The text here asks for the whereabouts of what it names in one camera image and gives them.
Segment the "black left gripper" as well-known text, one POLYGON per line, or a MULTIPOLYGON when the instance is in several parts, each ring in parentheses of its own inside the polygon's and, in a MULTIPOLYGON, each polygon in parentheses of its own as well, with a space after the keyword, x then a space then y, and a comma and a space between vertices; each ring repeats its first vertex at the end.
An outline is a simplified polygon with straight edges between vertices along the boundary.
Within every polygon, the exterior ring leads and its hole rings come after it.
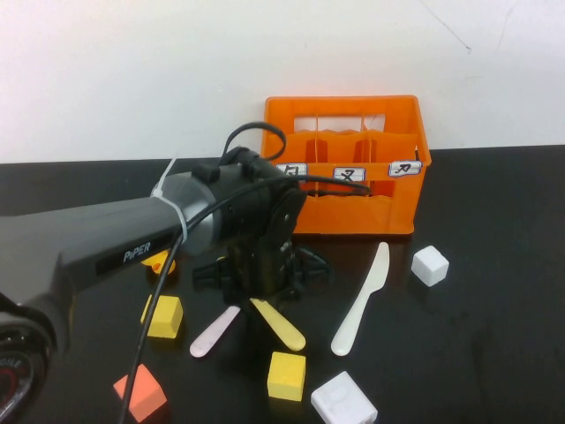
POLYGON ((245 307, 249 298, 280 306, 297 299, 298 259, 289 238, 277 244, 266 238, 247 239, 229 247, 235 282, 228 286, 228 305, 245 307))

